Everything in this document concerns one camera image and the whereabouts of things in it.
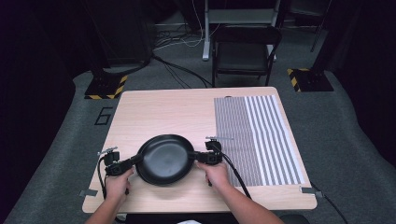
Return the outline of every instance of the wooden table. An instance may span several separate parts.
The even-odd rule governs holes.
[[[134,156],[150,138],[173,133],[187,138],[194,150],[206,151],[205,138],[216,135],[214,98],[257,95],[276,97],[305,183],[248,187],[248,191],[254,201],[270,210],[314,209],[317,206],[315,196],[301,193],[301,187],[311,186],[283,106],[276,89],[272,87],[126,91],[120,98],[103,150],[117,146],[120,159],[123,161]],[[104,174],[105,166],[102,164],[101,168],[101,173]],[[168,187],[152,186],[144,182],[136,172],[129,180],[133,187],[120,213],[229,211],[221,198],[205,182],[205,172],[195,166],[183,179]],[[95,197],[86,196],[82,206],[86,213],[93,213],[103,201],[96,170],[90,189],[98,190],[98,193]]]

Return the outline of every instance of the table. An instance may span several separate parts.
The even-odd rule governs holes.
[[[270,24],[276,25],[277,12],[280,0],[276,0],[274,8],[261,9],[209,9],[208,0],[205,0],[205,42],[202,59],[209,60],[210,51],[210,30],[209,23],[226,24]],[[267,46],[268,52],[272,50],[271,45]]]
[[[272,87],[126,91],[120,98],[103,150],[117,146],[120,159],[126,160],[134,156],[151,137],[173,133],[187,138],[194,150],[206,151],[205,138],[216,135],[214,98],[255,95],[274,95],[277,99],[305,182],[302,185],[247,187],[250,195],[254,201],[270,210],[314,209],[317,206],[315,196],[301,193],[301,187],[311,186],[283,106],[276,89]],[[205,173],[195,166],[183,179],[168,187],[152,186],[144,182],[136,172],[129,179],[133,188],[120,213],[229,211],[205,182]],[[82,206],[86,213],[93,213],[103,201],[96,169],[90,189],[98,190],[98,194],[95,197],[86,196]]]

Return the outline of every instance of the black frying pan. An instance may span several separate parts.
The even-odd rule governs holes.
[[[149,139],[137,152],[143,158],[135,167],[146,182],[165,186],[189,173],[194,163],[192,144],[176,134],[163,134]]]

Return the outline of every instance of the person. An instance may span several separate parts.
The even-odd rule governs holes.
[[[206,182],[211,183],[213,190],[227,204],[230,211],[240,224],[280,224],[283,223],[274,213],[255,203],[245,194],[231,185],[228,179],[227,165],[221,162],[217,165],[207,165],[196,162],[196,166],[206,172]],[[120,176],[110,176],[106,179],[107,197],[86,224],[112,223],[117,211],[125,202],[125,190],[131,185],[128,177],[134,173],[131,169]]]

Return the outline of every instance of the gray and white striped fabric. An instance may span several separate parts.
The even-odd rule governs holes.
[[[246,186],[304,183],[274,95],[215,98],[215,113],[222,150]],[[239,187],[231,169],[229,174]]]

